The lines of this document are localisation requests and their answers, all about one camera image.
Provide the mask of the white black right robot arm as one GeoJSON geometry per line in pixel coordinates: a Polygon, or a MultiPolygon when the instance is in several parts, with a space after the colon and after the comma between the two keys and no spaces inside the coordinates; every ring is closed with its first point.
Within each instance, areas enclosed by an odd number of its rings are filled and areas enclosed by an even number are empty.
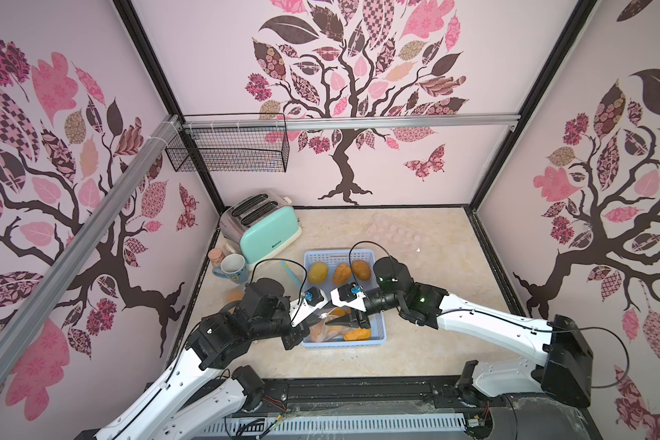
{"type": "Polygon", "coordinates": [[[585,328],[564,315],[553,320],[528,318],[469,302],[443,288],[417,282],[394,257],[373,266],[376,287],[356,280],[333,291],[333,303],[351,308],[341,326],[364,328],[372,315],[395,309],[416,326],[476,337],[517,355],[511,361],[480,364],[469,361],[463,374],[476,392],[499,397],[507,393],[542,393],[575,408],[588,408],[593,350],[585,328]]]}

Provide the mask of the light blue perforated plastic basket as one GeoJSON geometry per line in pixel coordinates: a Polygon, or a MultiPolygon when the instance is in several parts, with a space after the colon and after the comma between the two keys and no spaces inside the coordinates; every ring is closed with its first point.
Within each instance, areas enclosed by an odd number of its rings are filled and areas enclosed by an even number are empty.
{"type": "MultiPolygon", "coordinates": [[[[348,249],[330,249],[307,251],[304,254],[304,265],[307,269],[310,269],[311,266],[318,261],[322,261],[328,266],[328,276],[326,281],[318,285],[318,288],[322,289],[326,294],[330,294],[330,292],[336,287],[333,283],[333,275],[336,267],[341,263],[350,264],[348,253],[348,249]]],[[[335,307],[329,302],[325,307],[313,314],[322,319],[322,313],[332,310],[333,308],[335,307]]],[[[302,346],[305,348],[358,348],[384,344],[387,340],[387,331],[383,315],[381,313],[378,315],[372,315],[370,317],[370,324],[371,338],[366,341],[315,344],[310,342],[309,337],[306,337],[304,341],[302,341],[302,346]]]]}

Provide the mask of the clear blue zipper bag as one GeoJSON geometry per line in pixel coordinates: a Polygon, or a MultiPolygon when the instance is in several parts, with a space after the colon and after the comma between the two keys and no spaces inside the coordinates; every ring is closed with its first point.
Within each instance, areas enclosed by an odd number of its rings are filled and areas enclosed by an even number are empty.
{"type": "Polygon", "coordinates": [[[249,278],[245,282],[223,292],[222,304],[227,305],[240,301],[245,294],[247,286],[251,282],[257,282],[261,278],[268,278],[278,282],[283,288],[283,295],[292,303],[296,303],[304,275],[305,272],[295,263],[280,260],[262,262],[258,265],[255,273],[252,273],[252,267],[249,267],[249,278]]]}

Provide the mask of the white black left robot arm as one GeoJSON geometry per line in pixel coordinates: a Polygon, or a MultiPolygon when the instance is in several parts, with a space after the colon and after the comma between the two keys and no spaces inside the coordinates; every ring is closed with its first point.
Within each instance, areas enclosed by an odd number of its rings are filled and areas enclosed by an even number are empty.
{"type": "Polygon", "coordinates": [[[241,300],[209,315],[192,330],[181,353],[123,414],[82,439],[191,439],[212,421],[260,406],[264,382],[250,366],[223,377],[253,342],[279,338],[291,350],[310,333],[306,321],[327,303],[313,286],[293,302],[280,282],[261,278],[241,300]]]}

